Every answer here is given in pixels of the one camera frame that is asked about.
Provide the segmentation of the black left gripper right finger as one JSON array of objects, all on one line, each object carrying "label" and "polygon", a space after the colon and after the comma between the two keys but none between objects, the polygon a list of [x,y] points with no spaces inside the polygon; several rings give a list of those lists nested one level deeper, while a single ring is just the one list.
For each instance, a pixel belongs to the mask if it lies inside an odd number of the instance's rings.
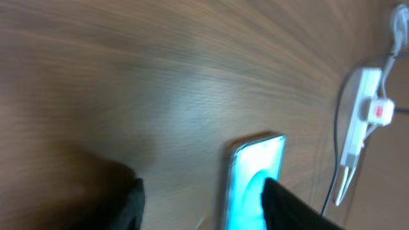
[{"label": "black left gripper right finger", "polygon": [[267,230],[341,230],[272,178],[266,178],[261,205]]}]

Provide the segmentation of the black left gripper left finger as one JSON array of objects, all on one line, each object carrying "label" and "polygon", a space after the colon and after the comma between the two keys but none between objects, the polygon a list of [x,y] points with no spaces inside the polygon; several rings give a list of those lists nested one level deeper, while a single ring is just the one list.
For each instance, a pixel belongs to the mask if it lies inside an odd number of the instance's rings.
[{"label": "black left gripper left finger", "polygon": [[140,230],[143,220],[145,193],[143,180],[133,181],[126,191],[117,195],[109,203],[109,213],[105,229]]}]

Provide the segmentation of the turquoise-screen Galaxy smartphone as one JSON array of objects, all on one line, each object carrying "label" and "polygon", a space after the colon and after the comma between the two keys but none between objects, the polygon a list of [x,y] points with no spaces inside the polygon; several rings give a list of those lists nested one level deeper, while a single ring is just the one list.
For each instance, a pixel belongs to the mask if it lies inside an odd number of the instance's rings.
[{"label": "turquoise-screen Galaxy smartphone", "polygon": [[279,179],[285,144],[286,136],[272,131],[226,143],[216,229],[266,229],[261,194],[267,178]]}]

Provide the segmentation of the white USB charger plug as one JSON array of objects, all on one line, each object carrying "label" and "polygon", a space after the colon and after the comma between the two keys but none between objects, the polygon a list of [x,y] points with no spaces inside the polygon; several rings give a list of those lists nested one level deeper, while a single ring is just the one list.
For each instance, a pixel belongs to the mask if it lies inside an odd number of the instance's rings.
[{"label": "white USB charger plug", "polygon": [[369,101],[367,122],[382,127],[391,123],[395,103],[390,98],[375,98]]}]

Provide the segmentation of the white power strip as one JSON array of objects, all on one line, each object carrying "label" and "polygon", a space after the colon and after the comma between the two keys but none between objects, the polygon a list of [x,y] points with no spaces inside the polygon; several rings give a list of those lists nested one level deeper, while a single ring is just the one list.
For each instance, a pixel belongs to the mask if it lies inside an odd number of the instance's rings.
[{"label": "white power strip", "polygon": [[353,71],[346,82],[338,122],[342,166],[353,168],[357,165],[368,127],[369,101],[377,94],[381,76],[380,68],[363,67]]}]

